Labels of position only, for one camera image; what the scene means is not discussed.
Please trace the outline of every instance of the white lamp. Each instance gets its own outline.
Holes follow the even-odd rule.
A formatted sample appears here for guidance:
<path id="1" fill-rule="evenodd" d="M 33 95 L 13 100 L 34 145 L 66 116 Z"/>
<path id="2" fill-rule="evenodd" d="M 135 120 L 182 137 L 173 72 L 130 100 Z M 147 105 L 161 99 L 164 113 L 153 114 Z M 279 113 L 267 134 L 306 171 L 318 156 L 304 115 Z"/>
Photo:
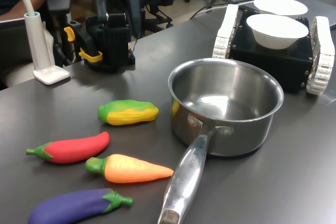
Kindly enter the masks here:
<path id="1" fill-rule="evenodd" d="M 23 2 L 27 10 L 24 16 L 34 64 L 34 77 L 46 85 L 70 77 L 68 71 L 51 63 L 40 13 L 34 11 L 30 0 Z"/>

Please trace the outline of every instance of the stainless steel saucepan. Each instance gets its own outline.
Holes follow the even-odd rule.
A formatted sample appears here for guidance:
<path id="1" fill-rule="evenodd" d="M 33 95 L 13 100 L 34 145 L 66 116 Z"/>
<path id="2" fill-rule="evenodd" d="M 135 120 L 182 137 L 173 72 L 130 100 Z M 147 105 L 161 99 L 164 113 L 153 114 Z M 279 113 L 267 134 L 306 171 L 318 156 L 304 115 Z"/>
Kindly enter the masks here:
<path id="1" fill-rule="evenodd" d="M 168 85 L 172 130 L 189 147 L 168 184 L 158 223 L 179 224 L 196 193 L 206 154 L 232 157 L 260 147 L 284 93 L 267 72 L 215 58 L 178 66 Z"/>

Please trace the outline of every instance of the yellow clip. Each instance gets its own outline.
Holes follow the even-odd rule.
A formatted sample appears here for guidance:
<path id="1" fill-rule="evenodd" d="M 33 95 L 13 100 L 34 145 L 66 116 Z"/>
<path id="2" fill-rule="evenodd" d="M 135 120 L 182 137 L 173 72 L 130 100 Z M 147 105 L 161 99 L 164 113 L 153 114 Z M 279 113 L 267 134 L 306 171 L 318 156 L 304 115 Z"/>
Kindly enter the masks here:
<path id="1" fill-rule="evenodd" d="M 80 48 L 80 52 L 78 53 L 80 57 L 90 61 L 91 63 L 96 63 L 98 61 L 101 61 L 103 59 L 103 54 L 102 52 L 98 51 L 99 55 L 97 56 L 89 56 L 88 54 L 86 54 L 83 49 Z"/>
<path id="2" fill-rule="evenodd" d="M 75 33 L 74 33 L 74 31 L 73 31 L 73 29 L 71 27 L 68 26 L 68 27 L 64 28 L 64 31 L 68 35 L 68 41 L 69 42 L 75 41 Z"/>

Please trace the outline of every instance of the person's arm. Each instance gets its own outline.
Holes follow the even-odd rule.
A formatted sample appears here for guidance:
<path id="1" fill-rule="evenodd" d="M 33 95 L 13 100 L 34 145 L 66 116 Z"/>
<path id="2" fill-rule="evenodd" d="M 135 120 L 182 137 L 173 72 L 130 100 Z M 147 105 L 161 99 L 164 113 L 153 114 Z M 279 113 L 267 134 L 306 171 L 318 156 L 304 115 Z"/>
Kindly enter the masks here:
<path id="1" fill-rule="evenodd" d="M 39 9 L 46 0 L 30 0 L 34 10 Z M 23 18 L 23 15 L 26 13 L 26 8 L 22 0 L 17 3 L 8 13 L 0 16 L 0 21 Z"/>

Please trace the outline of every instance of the plastic vegetable toy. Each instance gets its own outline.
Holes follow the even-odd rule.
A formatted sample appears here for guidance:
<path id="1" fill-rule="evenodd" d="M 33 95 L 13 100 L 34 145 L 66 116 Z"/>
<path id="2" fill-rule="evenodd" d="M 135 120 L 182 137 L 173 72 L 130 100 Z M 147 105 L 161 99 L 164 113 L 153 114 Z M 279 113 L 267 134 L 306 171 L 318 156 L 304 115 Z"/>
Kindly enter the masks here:
<path id="1" fill-rule="evenodd" d="M 155 120 L 159 110 L 151 102 L 116 100 L 98 109 L 98 118 L 104 123 L 124 125 Z"/>
<path id="2" fill-rule="evenodd" d="M 69 164 L 97 155 L 109 142 L 109 133 L 103 132 L 92 137 L 46 143 L 36 149 L 27 149 L 26 154 L 57 164 Z"/>
<path id="3" fill-rule="evenodd" d="M 69 224 L 110 212 L 121 204 L 133 205 L 111 189 L 94 189 L 64 194 L 39 204 L 30 214 L 28 224 Z"/>
<path id="4" fill-rule="evenodd" d="M 92 157 L 85 163 L 88 172 L 100 173 L 113 183 L 133 183 L 171 177 L 173 170 L 127 157 L 113 154 L 103 159 Z"/>

